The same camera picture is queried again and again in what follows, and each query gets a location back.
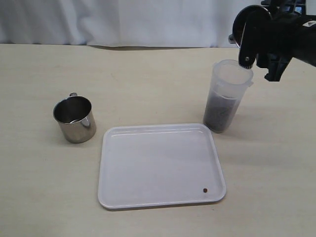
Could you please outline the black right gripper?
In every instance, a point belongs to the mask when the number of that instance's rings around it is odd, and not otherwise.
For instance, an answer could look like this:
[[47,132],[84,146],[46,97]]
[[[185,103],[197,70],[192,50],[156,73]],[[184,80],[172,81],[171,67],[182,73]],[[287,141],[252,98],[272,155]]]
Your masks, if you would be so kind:
[[259,6],[265,7],[272,19],[264,20],[263,15],[257,12],[248,16],[238,63],[245,69],[251,69],[253,65],[267,69],[267,81],[280,81],[293,57],[290,53],[290,36],[295,20],[306,15],[306,1],[263,0]]

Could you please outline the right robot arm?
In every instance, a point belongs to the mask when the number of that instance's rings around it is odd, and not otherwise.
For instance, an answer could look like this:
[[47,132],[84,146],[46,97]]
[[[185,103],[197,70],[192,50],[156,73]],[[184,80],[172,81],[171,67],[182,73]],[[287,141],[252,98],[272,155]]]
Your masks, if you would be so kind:
[[277,82],[292,58],[316,64],[316,17],[306,13],[304,0],[263,0],[236,16],[229,42],[239,47],[238,63],[268,70]]

